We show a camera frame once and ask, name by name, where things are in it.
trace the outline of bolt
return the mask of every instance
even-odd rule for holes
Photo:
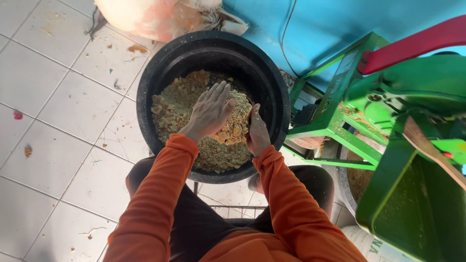
[[[450,152],[443,152],[443,156],[448,158],[448,159],[452,159],[453,158],[453,154],[450,153]]]
[[[372,95],[368,95],[367,99],[369,99],[369,101],[378,102],[382,100],[382,97],[379,95],[372,94]]]

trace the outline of black plastic basin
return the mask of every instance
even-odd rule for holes
[[[176,77],[204,69],[225,73],[243,82],[267,124],[270,141],[278,150],[288,131],[290,106],[288,91],[272,60],[250,41],[225,32],[200,31],[167,43],[149,61],[137,89],[137,120],[149,148],[158,154],[164,145],[152,122],[152,95],[160,94]],[[225,184],[248,178],[257,171],[251,160],[239,169],[222,173],[192,168],[189,179]]]

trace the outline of crumbled feed mixture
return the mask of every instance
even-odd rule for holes
[[[152,96],[151,108],[159,140],[165,144],[170,134],[177,133],[188,124],[192,107],[202,92],[223,80],[232,85],[230,98],[236,100],[235,110],[225,127],[213,135],[217,140],[206,137],[200,141],[200,152],[193,165],[195,168],[217,173],[238,169],[252,156],[244,143],[252,106],[245,94],[233,90],[235,82],[231,77],[225,78],[221,74],[201,70],[192,72],[185,78],[175,78],[160,95]]]
[[[249,132],[249,114],[253,106],[249,103],[245,94],[238,93],[236,90],[230,92],[227,101],[234,99],[236,106],[230,117],[226,120],[226,124],[217,133],[212,135],[212,138],[220,144],[233,145],[235,143],[246,143],[245,135]]]

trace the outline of green metal frame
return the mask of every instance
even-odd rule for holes
[[[310,77],[319,74],[331,65],[341,61],[312,122],[305,126],[289,129],[286,139],[328,136],[346,146],[368,162],[342,159],[314,159],[312,156],[310,156],[311,159],[308,159],[307,156],[293,151],[291,147],[283,145],[285,149],[293,151],[294,154],[309,163],[375,170],[380,162],[382,154],[344,129],[343,123],[349,123],[362,134],[383,145],[388,143],[387,136],[380,132],[374,132],[374,128],[369,123],[365,124],[359,121],[359,117],[357,116],[358,112],[348,112],[348,109],[342,107],[340,102],[351,81],[355,78],[362,78],[361,74],[357,71],[357,65],[361,60],[363,52],[366,50],[373,51],[375,48],[383,47],[387,44],[388,42],[385,39],[375,33],[366,35],[325,63],[297,79],[289,94],[292,112],[294,113],[296,112],[294,104],[306,85],[306,81]]]

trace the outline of person's right hand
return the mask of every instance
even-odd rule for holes
[[[262,152],[270,145],[267,126],[259,115],[260,104],[255,104],[251,111],[251,125],[246,138],[246,146],[251,153],[259,158]]]

